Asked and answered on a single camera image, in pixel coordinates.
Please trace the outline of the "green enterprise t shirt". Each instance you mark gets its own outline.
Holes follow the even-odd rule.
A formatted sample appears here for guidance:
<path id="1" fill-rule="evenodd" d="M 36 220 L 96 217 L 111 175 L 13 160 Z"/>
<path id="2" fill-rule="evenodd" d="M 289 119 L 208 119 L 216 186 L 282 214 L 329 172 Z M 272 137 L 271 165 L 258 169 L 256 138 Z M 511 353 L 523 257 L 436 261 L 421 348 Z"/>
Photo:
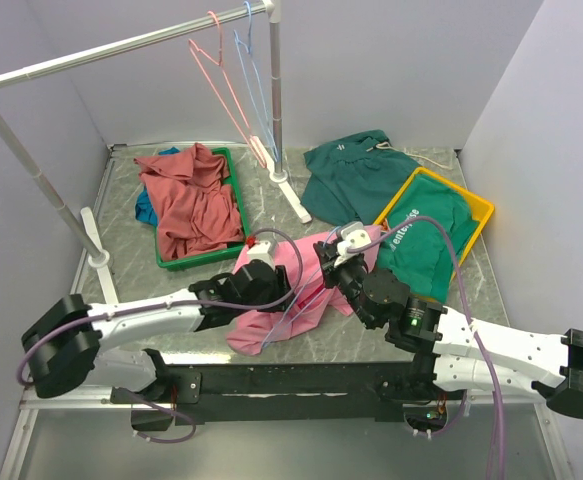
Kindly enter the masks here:
<path id="1" fill-rule="evenodd" d="M 461 257 L 478 222 L 465 199 L 454 189 L 427 175 L 418 175 L 386 217 L 392 228 L 416 216 L 435 219 Z M 389 269 L 417 295 L 439 303 L 447 300 L 454 267 L 438 229 L 417 221 L 397 230 L 379 248 L 376 265 Z"/>

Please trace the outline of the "pink t shirt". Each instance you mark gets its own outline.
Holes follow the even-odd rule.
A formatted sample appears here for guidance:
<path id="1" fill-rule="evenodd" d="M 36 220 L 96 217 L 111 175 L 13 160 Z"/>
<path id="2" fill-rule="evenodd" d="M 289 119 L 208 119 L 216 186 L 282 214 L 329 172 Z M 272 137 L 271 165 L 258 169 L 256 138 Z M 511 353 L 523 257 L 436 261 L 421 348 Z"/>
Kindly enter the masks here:
<path id="1" fill-rule="evenodd" d="M 302 273 L 298 272 L 297 258 L 289 243 L 283 241 L 277 245 L 275 263 L 286 267 L 296 302 L 288 313 L 250 311 L 238 316 L 235 326 L 226 335 L 232 350 L 249 356 L 258 355 L 265 344 L 286 341 L 316 328 L 329 307 L 346 316 L 353 314 L 338 290 L 323 287 L 313 244 L 327 238 L 328 233 L 324 231 L 296 241 L 302 255 Z"/>

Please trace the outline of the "black base bar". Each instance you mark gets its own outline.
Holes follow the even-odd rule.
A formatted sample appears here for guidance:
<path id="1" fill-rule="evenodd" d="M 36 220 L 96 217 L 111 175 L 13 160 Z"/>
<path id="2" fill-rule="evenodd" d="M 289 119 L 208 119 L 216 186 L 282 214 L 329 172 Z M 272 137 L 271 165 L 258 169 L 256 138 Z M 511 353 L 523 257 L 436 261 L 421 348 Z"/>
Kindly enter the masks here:
<path id="1" fill-rule="evenodd" d="M 175 407 L 177 424 L 372 418 L 400 422 L 407 405 L 458 400 L 433 383 L 425 362 L 171 365 L 137 393 L 113 389 L 115 404 Z"/>

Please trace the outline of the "aluminium rail frame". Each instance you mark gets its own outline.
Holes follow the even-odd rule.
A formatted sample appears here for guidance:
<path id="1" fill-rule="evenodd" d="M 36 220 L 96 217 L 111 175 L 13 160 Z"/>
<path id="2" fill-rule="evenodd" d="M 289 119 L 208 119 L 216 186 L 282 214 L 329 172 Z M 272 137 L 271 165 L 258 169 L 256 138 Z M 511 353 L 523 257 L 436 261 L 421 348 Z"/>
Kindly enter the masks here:
<path id="1" fill-rule="evenodd" d="M 25 391 L 1 479 L 105 479 L 130 440 L 128 409 L 101 387 L 56 399 Z"/>

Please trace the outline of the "red t shirt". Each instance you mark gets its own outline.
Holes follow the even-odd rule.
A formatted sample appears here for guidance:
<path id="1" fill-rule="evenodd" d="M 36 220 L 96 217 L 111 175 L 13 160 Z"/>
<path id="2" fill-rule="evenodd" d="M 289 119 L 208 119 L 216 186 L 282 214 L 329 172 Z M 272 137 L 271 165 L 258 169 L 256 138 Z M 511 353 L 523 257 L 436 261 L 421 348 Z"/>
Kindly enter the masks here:
<path id="1" fill-rule="evenodd" d="M 139 179 L 157 215 L 157 248 L 165 262 L 244 240 L 225 156 L 201 143 L 168 155 L 137 157 Z"/>

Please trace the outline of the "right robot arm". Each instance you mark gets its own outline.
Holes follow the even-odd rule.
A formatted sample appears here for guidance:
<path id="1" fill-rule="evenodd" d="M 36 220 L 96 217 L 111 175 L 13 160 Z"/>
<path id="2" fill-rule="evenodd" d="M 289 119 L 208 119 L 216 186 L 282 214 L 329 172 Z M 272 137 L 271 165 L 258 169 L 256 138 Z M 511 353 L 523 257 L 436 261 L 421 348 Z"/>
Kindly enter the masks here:
<path id="1" fill-rule="evenodd" d="M 404 388 L 428 399 L 438 391 L 498 391 L 544 403 L 583 420 L 583 331 L 519 330 L 478 319 L 413 294 L 361 254 L 346 256 L 335 242 L 317 242 L 326 288 L 338 290 L 368 329 L 414 355 Z"/>

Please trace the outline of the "white clothes rack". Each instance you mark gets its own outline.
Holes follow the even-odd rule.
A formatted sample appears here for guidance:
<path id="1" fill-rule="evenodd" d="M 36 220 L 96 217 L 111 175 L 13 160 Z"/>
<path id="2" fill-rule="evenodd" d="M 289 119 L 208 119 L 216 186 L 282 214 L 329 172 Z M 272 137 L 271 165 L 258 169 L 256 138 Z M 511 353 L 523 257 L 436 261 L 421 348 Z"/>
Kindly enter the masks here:
<path id="1" fill-rule="evenodd" d="M 284 167 L 280 47 L 282 12 L 279 1 L 248 1 L 242 7 L 219 14 L 209 13 L 198 19 L 22 67 L 0 74 L 0 89 L 145 48 L 214 26 L 219 27 L 242 18 L 250 18 L 258 14 L 265 14 L 269 21 L 271 123 L 275 155 L 273 157 L 269 155 L 257 136 L 249 134 L 244 136 L 243 139 L 262 159 L 265 168 L 269 172 L 270 180 L 278 185 L 300 222 L 306 224 L 312 221 L 312 217 L 301 205 L 298 195 L 288 180 L 288 173 Z M 98 224 L 92 209 L 89 207 L 82 208 L 80 211 L 81 220 L 75 217 L 1 114 L 0 138 L 86 250 L 87 261 L 97 273 L 104 299 L 109 303 L 116 303 L 118 296 L 110 268 L 111 256 L 102 246 Z"/>

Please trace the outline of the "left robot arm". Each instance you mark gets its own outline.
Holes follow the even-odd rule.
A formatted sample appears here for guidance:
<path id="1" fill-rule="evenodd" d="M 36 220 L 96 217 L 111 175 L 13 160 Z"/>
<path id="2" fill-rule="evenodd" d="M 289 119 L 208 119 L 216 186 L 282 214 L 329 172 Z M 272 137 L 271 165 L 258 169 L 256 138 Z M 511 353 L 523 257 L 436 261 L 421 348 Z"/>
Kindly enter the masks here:
<path id="1" fill-rule="evenodd" d="M 79 294 L 67 295 L 22 335 L 25 358 L 18 369 L 30 372 L 25 384 L 43 399 L 92 381 L 156 402 L 170 388 L 162 358 L 147 351 L 115 355 L 114 350 L 156 335 L 224 327 L 251 311 L 281 311 L 290 290 L 285 267 L 252 260 L 234 273 L 162 297 L 88 304 Z"/>

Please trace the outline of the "yellow plastic tray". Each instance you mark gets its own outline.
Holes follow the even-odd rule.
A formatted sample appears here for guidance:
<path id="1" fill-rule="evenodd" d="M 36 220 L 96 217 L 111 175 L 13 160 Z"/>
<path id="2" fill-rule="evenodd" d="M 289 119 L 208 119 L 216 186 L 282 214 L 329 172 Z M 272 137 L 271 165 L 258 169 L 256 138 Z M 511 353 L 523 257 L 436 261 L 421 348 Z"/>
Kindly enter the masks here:
<path id="1" fill-rule="evenodd" d="M 459 264 L 462 265 L 465 261 L 466 257 L 468 256 L 469 252 L 471 251 L 472 247 L 478 240 L 478 237 L 481 235 L 484 227 L 490 220 L 492 214 L 495 211 L 495 206 L 488 200 L 478 196 L 477 194 L 470 192 L 466 188 L 448 180 L 447 178 L 441 176 L 440 174 L 435 173 L 434 171 L 420 166 L 416 168 L 412 174 L 408 177 L 408 179 L 404 182 L 404 184 L 400 187 L 400 189 L 395 193 L 392 199 L 388 202 L 388 204 L 383 208 L 380 214 L 376 217 L 373 224 L 374 225 L 381 225 L 387 215 L 391 212 L 395 204 L 398 200 L 403 196 L 405 191 L 408 189 L 410 184 L 418 175 L 424 175 L 431 179 L 434 179 L 438 183 L 445 185 L 447 188 L 455 191 L 458 195 L 460 195 L 471 210 L 472 219 L 477 222 L 477 227 L 471 237 L 468 239 L 466 243 L 462 255 L 459 257 Z"/>

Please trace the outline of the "dark green garment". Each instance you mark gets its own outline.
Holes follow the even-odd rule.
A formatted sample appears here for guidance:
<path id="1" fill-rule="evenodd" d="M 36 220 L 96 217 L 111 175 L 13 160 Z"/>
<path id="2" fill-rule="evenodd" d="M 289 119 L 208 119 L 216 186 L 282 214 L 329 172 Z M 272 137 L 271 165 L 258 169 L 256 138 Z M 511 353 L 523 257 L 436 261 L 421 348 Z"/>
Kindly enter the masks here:
<path id="1" fill-rule="evenodd" d="M 369 130 L 305 152 L 311 175 L 301 196 L 303 207 L 332 225 L 373 223 L 419 167 L 403 152 L 378 147 L 388 141 L 384 131 Z"/>

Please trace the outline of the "green plastic tray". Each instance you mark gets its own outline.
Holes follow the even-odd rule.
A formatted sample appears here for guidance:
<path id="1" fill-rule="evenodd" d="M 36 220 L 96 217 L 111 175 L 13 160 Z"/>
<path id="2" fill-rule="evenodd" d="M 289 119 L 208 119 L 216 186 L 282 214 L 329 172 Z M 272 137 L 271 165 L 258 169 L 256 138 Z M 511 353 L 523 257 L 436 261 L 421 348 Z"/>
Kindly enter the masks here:
<path id="1" fill-rule="evenodd" d="M 211 151 L 213 154 L 222 155 L 226 159 L 227 167 L 229 170 L 229 176 L 223 180 L 223 183 L 232 186 L 235 204 L 237 206 L 238 212 L 240 213 L 243 236 L 248 237 L 251 235 L 251 229 L 249 225 L 247 210 L 243 201 L 241 187 L 238 182 L 237 170 L 232 159 L 231 151 L 226 146 L 215 147 L 212 148 Z M 245 245 L 244 242 L 234 242 L 229 243 L 228 246 L 224 249 L 188 256 L 172 261 L 164 261 L 161 258 L 158 249 L 158 244 L 155 244 L 156 263 L 160 268 L 166 269 L 168 271 L 186 270 L 194 267 L 216 263 L 219 261 L 236 259 L 239 256 L 240 252 L 242 251 L 244 245 Z"/>

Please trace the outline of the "teal cloth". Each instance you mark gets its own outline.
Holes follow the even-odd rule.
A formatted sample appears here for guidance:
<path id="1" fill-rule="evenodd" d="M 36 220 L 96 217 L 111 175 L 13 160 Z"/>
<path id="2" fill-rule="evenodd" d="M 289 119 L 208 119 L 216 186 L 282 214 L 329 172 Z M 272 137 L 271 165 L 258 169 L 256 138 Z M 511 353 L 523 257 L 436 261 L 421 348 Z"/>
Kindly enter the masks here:
<path id="1" fill-rule="evenodd" d="M 162 214 L 168 208 L 180 188 L 176 179 L 149 174 L 143 177 L 143 166 L 138 158 L 134 159 L 140 168 L 140 182 L 143 190 L 139 193 L 135 203 L 135 218 L 142 223 L 158 227 Z"/>

